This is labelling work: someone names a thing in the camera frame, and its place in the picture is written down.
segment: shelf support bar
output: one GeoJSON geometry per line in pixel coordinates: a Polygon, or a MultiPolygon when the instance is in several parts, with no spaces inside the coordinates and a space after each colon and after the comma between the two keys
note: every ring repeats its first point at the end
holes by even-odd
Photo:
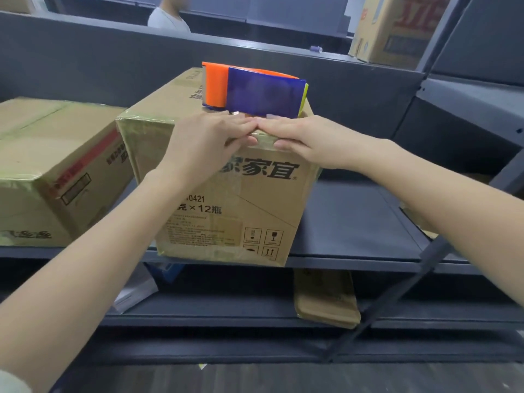
{"type": "MultiPolygon", "coordinates": [[[[524,186],[524,149],[517,155],[490,181],[490,186],[514,194],[524,186]]],[[[347,348],[364,330],[368,329],[384,311],[403,297],[415,284],[425,275],[432,272],[435,267],[453,250],[453,246],[443,237],[437,237],[420,254],[420,269],[413,276],[392,285],[375,300],[371,306],[365,310],[362,317],[363,321],[357,328],[344,333],[339,339],[333,342],[326,349],[323,361],[329,362],[340,353],[340,350],[347,348]]]]}

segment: orange plastic part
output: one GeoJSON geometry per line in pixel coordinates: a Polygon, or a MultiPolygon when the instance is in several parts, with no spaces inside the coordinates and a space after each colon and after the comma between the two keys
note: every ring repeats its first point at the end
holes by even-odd
{"type": "Polygon", "coordinates": [[[204,103],[211,107],[225,107],[227,98],[227,77],[229,74],[230,67],[236,67],[237,69],[250,70],[252,72],[258,72],[262,74],[268,74],[271,76],[287,77],[287,78],[298,78],[290,76],[289,74],[273,72],[271,70],[264,69],[252,69],[249,67],[238,67],[232,65],[222,65],[220,63],[202,62],[202,66],[206,67],[206,90],[204,91],[206,97],[204,103]]]}

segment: person's left arm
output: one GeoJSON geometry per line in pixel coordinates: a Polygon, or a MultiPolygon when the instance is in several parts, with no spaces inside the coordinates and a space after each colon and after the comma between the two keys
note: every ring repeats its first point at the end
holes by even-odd
{"type": "Polygon", "coordinates": [[[0,304],[0,370],[49,391],[168,217],[241,146],[256,144],[255,128],[227,112],[179,121],[160,165],[137,189],[0,304]]]}

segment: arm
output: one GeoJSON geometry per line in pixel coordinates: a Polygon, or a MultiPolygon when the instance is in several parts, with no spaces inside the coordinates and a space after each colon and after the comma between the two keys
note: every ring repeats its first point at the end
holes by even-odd
{"type": "Polygon", "coordinates": [[[223,166],[256,123],[200,115],[177,123],[156,170],[114,211],[0,305],[0,370],[47,392],[112,305],[182,199],[223,166]],[[239,138],[229,143],[228,138],[239,138]]]}
{"type": "Polygon", "coordinates": [[[494,284],[524,305],[524,201],[319,116],[259,127],[325,168],[360,172],[436,227],[494,284]]]}

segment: wooden floor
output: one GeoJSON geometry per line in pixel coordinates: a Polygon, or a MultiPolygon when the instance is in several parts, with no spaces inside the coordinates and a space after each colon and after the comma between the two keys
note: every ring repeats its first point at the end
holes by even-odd
{"type": "Polygon", "coordinates": [[[83,368],[61,393],[524,393],[522,364],[231,364],[83,368]]]}

